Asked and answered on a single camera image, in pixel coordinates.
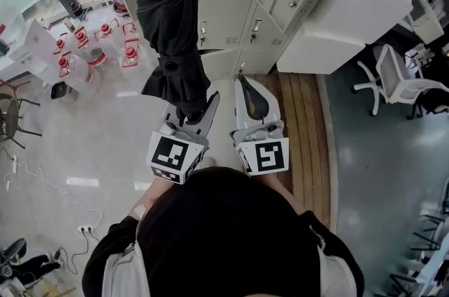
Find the tile floor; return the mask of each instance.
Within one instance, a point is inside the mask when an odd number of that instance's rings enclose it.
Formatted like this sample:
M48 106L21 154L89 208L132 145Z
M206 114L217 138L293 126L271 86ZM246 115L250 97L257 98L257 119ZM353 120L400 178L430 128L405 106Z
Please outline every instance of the tile floor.
M19 97L35 99L42 91L42 83L29 75L20 80L32 83L19 89ZM92 100L79 97L72 105L51 100L47 90L36 99L40 107L24 103L22 127L41 132L43 137L17 132L15 137L26 150L9 141L4 145L15 148L18 155L18 173L3 178L12 171L12 162L0 154L0 246L7 246L23 237L28 243L27 257L55 251L63 246L69 255L83 252L86 241L78 236L79 225L95 225L100 214L84 211L67 195L62 195L42 178L27 173L41 167L45 178L75 200L90 209L101 210L103 219L98 225L102 234L120 221L143 191L135 190L135 182L150 183L154 177L145 164L149 139L157 130L166 103L149 96L117 97L117 93L132 90L120 75L118 65L102 71L102 85ZM214 81L209 92L218 90L221 101L209 133L210 149L206 155L220 166L241 168L229 132L236 128L234 116L233 81ZM98 180L98 187L68 185L68 178ZM5 181L10 180L9 191ZM95 241L89 240L89 254L75 257L82 271ZM68 271L60 273L82 296L81 273L74 276Z
M381 104L355 61L326 77L338 158L337 234L364 271L367 295L401 266L418 216L438 208L449 177L449 116L408 121L411 106Z

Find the black shirt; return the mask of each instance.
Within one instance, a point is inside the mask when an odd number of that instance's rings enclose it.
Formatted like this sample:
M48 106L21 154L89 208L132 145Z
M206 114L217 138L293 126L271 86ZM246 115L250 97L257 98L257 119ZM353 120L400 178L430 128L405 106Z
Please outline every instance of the black shirt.
M101 296L106 260L135 241L137 224L126 217L97 245L83 276L86 297ZM346 260L363 293L349 250L311 212L296 215L279 193L238 171L198 171L164 193L140 226L150 294L319 296L320 241L310 225L330 254Z

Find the wooden platform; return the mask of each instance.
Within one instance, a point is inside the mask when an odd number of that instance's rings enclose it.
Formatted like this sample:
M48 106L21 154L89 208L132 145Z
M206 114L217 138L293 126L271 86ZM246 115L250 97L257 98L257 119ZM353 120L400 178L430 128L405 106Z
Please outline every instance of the wooden platform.
M330 173L328 144L318 86L311 74L248 76L273 93L281 109L290 138L290 169L278 179L312 210L326 226L330 225Z

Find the person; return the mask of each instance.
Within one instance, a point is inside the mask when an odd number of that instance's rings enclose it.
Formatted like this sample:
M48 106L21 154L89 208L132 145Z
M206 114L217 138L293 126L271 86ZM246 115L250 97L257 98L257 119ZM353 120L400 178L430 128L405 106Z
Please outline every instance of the person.
M9 278L17 277L24 286L27 286L59 268L61 268L61 264L58 261L50 259L47 255L40 255L19 265L11 265L13 274ZM0 276L0 283L6 279L6 277Z
M102 295L108 258L136 235L147 296L363 294L363 274L349 249L274 174L250 178L212 166L184 185L156 178L93 251L82 279L86 297ZM123 289L114 295L125 296Z

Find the black umbrella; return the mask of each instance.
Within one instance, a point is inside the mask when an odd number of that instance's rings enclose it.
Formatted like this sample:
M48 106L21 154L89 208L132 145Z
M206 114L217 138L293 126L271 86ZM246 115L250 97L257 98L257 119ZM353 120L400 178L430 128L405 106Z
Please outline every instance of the black umbrella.
M190 121L206 107L210 86L196 43L198 0L137 0L144 37L160 55L142 94L178 107Z

